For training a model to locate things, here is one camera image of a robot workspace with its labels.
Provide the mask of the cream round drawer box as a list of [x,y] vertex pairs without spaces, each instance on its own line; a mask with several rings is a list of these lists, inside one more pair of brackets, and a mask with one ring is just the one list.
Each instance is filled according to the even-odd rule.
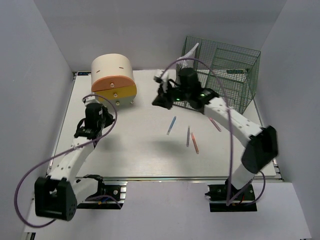
[[118,53],[95,58],[91,64],[91,91],[116,106],[133,104],[137,86],[130,60]]

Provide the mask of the grey white manual booklet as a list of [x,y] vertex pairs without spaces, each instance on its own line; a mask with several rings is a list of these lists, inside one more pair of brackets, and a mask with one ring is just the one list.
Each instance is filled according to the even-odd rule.
[[176,62],[176,73],[184,68],[191,68],[194,65],[194,61],[189,58],[194,58],[196,50],[198,49],[199,43],[197,42],[185,55],[179,57]]

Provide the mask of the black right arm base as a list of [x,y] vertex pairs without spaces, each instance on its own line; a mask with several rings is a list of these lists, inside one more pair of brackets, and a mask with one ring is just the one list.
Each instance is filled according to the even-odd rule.
[[225,184],[208,185],[208,192],[204,194],[209,201],[211,213],[240,213],[240,212],[257,212],[257,204],[249,204],[256,199],[253,186],[249,187],[235,198],[227,206],[227,186]]

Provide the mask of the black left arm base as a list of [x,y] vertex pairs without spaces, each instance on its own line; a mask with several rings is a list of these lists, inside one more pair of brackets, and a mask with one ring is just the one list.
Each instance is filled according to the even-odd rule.
[[125,203],[127,183],[105,184],[102,193],[96,193],[88,197],[77,209],[86,210],[120,210]]

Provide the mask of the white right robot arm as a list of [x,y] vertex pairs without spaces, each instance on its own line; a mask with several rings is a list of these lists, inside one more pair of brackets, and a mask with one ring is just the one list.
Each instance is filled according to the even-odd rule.
[[159,84],[152,105],[171,109],[174,102],[186,101],[208,118],[229,130],[244,146],[241,163],[227,179],[226,195],[236,200],[244,193],[244,186],[267,164],[278,156],[277,131],[262,127],[227,106],[225,100],[211,88],[203,88],[198,74],[190,67],[183,68],[175,83],[169,74],[157,70],[153,79]]

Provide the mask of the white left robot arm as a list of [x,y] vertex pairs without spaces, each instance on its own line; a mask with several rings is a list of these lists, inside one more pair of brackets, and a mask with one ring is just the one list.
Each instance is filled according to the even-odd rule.
[[94,94],[83,98],[85,117],[76,127],[70,149],[63,153],[59,164],[48,176],[39,177],[34,184],[34,207],[38,217],[70,221],[77,206],[88,197],[99,200],[105,196],[106,187],[102,177],[87,174],[77,180],[77,174],[87,157],[105,137],[103,130],[110,130],[116,124],[117,114],[110,114],[108,108]]

